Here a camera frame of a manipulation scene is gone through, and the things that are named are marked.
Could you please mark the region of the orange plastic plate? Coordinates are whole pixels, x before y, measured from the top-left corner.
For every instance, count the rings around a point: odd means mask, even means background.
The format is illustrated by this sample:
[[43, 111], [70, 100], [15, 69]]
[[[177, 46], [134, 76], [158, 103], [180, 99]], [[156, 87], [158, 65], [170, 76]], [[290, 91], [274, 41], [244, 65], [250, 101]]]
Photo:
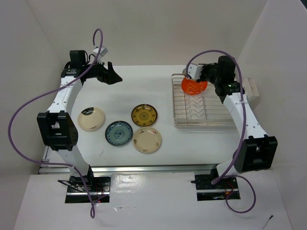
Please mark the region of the orange plastic plate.
[[207, 81], [196, 82], [187, 78], [184, 78], [181, 83], [183, 92], [189, 95], [200, 94], [206, 90], [207, 86]]

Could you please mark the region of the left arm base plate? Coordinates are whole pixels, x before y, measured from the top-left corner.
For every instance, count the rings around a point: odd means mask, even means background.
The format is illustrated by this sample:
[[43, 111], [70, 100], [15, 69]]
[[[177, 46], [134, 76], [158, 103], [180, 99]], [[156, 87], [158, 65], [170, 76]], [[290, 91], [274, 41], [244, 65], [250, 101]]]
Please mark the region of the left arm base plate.
[[[58, 180], [58, 183], [66, 186], [66, 204], [82, 204], [89, 203], [88, 194], [85, 186], [81, 184], [73, 184], [72, 181]], [[87, 185], [91, 199], [97, 203], [109, 203], [110, 201], [111, 177], [102, 176], [94, 177], [93, 184]]]

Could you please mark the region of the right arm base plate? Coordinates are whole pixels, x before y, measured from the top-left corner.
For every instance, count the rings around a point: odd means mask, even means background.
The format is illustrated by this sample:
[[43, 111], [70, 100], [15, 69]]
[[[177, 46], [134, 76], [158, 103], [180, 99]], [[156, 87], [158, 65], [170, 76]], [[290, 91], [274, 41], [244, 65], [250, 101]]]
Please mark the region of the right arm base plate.
[[211, 184], [213, 180], [212, 174], [196, 174], [194, 179], [190, 181], [195, 185], [197, 201], [214, 201], [240, 199], [238, 183], [235, 177], [224, 178], [217, 184]]

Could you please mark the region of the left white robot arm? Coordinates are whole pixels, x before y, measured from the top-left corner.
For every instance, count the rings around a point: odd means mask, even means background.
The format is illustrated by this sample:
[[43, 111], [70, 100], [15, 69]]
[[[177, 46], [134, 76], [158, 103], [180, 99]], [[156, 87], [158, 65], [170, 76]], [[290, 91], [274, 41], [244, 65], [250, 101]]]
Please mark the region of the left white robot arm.
[[114, 71], [111, 62], [107, 67], [102, 61], [108, 52], [106, 47], [96, 47], [92, 51], [94, 60], [84, 50], [71, 50], [70, 61], [61, 73], [60, 88], [52, 105], [46, 112], [37, 115], [37, 122], [45, 146], [50, 147], [64, 161], [70, 170], [70, 183], [88, 192], [95, 186], [91, 166], [83, 159], [78, 147], [78, 131], [71, 118], [76, 97], [87, 79], [112, 85], [122, 81]]

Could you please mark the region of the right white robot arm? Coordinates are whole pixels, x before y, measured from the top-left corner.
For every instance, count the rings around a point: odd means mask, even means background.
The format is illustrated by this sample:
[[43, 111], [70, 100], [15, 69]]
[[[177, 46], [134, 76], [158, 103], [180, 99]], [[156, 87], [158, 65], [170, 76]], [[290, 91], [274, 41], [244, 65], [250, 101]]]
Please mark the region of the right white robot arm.
[[229, 111], [240, 134], [240, 141], [232, 159], [216, 166], [210, 183], [221, 188], [228, 176], [271, 168], [278, 141], [261, 127], [243, 88], [243, 78], [237, 62], [229, 56], [220, 56], [216, 63], [205, 64], [201, 81], [214, 85], [215, 93]]

